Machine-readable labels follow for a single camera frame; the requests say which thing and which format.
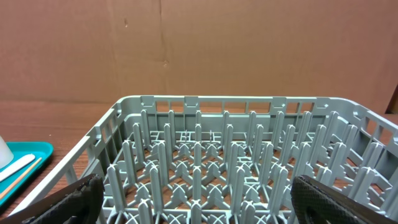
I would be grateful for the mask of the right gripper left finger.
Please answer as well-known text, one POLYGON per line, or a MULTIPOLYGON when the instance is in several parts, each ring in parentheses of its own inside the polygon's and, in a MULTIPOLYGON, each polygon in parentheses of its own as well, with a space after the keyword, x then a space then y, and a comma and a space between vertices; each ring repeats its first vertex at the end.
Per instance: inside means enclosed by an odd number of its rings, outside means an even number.
POLYGON ((96 223, 104 199, 104 184, 90 174, 54 194, 1 220, 1 224, 96 223))

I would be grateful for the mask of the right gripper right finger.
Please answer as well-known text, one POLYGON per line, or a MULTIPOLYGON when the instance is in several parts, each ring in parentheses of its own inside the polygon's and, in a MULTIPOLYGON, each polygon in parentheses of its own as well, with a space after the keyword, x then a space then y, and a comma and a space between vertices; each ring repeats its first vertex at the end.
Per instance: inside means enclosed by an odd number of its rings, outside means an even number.
POLYGON ((290 194, 300 224, 397 224, 307 175, 293 179, 290 194))

